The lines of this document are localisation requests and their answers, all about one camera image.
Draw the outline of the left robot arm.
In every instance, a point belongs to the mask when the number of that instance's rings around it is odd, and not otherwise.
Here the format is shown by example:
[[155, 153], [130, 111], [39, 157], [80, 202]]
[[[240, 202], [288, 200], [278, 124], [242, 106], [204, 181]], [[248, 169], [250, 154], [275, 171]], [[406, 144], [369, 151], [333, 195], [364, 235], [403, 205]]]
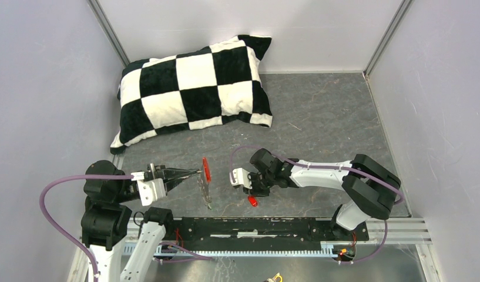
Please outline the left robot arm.
[[[199, 169], [167, 168], [149, 164], [144, 171], [126, 174], [112, 162], [100, 160], [86, 171], [85, 213], [81, 220], [82, 243], [91, 257], [89, 281], [143, 281], [159, 243], [174, 235], [175, 223], [169, 209], [151, 207], [181, 182], [198, 176], [207, 186], [211, 181], [207, 162]], [[140, 200], [143, 214], [136, 247], [125, 267], [121, 259], [127, 227], [132, 215], [125, 202]]]

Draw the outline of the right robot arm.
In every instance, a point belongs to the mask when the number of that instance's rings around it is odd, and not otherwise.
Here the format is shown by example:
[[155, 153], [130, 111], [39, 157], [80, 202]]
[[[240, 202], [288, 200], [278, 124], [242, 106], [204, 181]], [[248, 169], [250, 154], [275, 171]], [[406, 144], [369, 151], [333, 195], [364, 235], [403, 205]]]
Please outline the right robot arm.
[[399, 177], [364, 154], [343, 162], [314, 163], [259, 148], [250, 164], [255, 172], [230, 168], [229, 177], [233, 187], [251, 196], [267, 197], [274, 186], [344, 191], [350, 200], [337, 209], [330, 223], [330, 233], [338, 240], [346, 239], [368, 219], [388, 220], [392, 208], [404, 199]]

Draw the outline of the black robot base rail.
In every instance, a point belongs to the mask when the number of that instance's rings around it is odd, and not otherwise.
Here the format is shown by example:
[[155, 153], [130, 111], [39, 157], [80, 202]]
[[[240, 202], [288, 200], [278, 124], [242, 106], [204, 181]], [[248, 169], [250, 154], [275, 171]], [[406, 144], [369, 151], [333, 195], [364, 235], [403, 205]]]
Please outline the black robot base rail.
[[365, 223], [353, 231], [334, 220], [315, 217], [173, 217], [171, 210], [151, 207], [139, 223], [157, 220], [166, 228], [165, 242], [174, 242], [194, 252], [320, 251], [322, 244], [367, 241]]

